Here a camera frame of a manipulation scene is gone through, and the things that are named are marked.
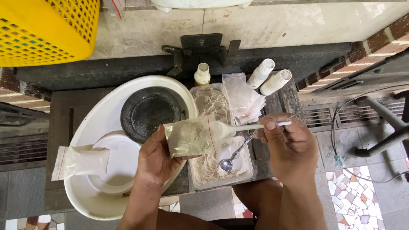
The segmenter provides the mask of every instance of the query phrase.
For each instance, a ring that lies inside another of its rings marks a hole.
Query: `black bowl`
[[[176,98],[163,87],[150,87],[133,93],[121,110],[121,126],[136,143],[143,144],[160,124],[181,120]]]

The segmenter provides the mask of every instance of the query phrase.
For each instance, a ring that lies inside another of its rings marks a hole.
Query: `stack of plastic bags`
[[[223,74],[236,125],[258,121],[260,110],[266,105],[265,96],[258,94],[246,83],[246,74]]]

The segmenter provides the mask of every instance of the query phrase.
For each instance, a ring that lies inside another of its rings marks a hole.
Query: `white plastic bottle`
[[[280,70],[273,73],[261,87],[260,92],[264,96],[271,95],[277,90],[281,89],[292,77],[289,70]]]
[[[195,86],[205,86],[210,82],[209,66],[206,63],[200,63],[198,70],[194,74]]]
[[[268,78],[268,75],[274,69],[275,65],[276,64],[273,60],[264,59],[250,76],[249,80],[247,81],[247,85],[249,85],[252,89],[257,89],[260,87],[261,84],[263,84],[263,82]]]

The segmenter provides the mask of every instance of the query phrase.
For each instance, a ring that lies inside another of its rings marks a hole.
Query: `wooden table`
[[[99,88],[52,93],[44,191],[45,211],[63,212],[73,209],[65,193],[64,181],[51,181],[51,174],[54,169],[58,147],[70,145],[71,139],[84,117],[113,89],[114,88]],[[300,118],[303,117],[300,100],[293,80],[279,91],[266,97],[266,104],[262,110],[263,115],[273,112],[288,112],[294,113]],[[247,137],[248,134],[249,131],[241,131],[237,135]],[[273,175],[270,168],[270,152],[268,146],[262,144],[260,140],[253,139],[248,147],[254,174],[247,181],[239,183],[271,178]],[[174,196],[201,191],[194,189],[189,170],[188,164],[186,164],[178,177],[162,196]]]

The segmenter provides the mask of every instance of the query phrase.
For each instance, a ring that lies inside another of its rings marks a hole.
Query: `yellow plastic basket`
[[[100,0],[0,0],[0,67],[49,65],[94,51]]]

